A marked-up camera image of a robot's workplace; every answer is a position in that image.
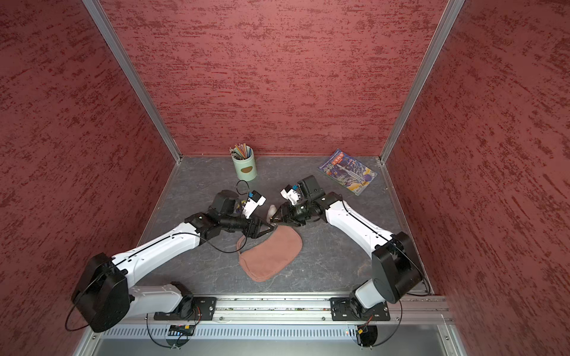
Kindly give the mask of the white plush keychain decoration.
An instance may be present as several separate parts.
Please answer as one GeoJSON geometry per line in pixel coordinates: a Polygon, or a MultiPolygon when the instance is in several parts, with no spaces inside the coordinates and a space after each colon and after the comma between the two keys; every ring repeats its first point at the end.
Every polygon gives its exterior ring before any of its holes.
{"type": "Polygon", "coordinates": [[[276,214],[277,212],[277,207],[275,205],[271,205],[269,207],[269,210],[267,212],[267,222],[271,222],[271,219],[273,218],[273,216],[276,214]]]}

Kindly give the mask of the pink corduroy shoulder bag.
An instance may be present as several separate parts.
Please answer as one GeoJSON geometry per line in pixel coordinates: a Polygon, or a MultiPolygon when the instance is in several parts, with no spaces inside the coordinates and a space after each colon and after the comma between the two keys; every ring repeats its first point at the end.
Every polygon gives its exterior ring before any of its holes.
{"type": "Polygon", "coordinates": [[[279,226],[257,246],[238,252],[239,265],[255,282],[265,282],[286,268],[303,247],[301,236],[289,226],[279,226]]]}

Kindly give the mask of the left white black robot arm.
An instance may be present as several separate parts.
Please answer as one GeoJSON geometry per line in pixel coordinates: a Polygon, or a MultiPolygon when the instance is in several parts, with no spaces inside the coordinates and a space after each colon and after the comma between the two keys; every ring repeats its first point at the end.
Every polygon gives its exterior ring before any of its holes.
{"type": "Polygon", "coordinates": [[[222,231],[257,239],[274,225],[252,215],[197,213],[171,231],[127,252],[104,253],[87,263],[71,301],[93,332],[105,332],[126,317],[171,314],[178,320],[194,317],[194,296],[183,284],[139,287],[137,283],[178,255],[208,243],[222,231]]]}

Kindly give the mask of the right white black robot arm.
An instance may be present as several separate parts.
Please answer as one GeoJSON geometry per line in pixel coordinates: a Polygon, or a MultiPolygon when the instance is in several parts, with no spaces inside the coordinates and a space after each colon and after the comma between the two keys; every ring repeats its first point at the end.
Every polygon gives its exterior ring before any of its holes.
{"type": "Polygon", "coordinates": [[[354,304],[371,309],[381,303],[395,304],[425,279],[412,239],[374,225],[352,209],[341,195],[329,193],[296,205],[286,202],[270,222],[303,226],[315,218],[345,233],[371,258],[372,277],[353,292],[354,304]]]}

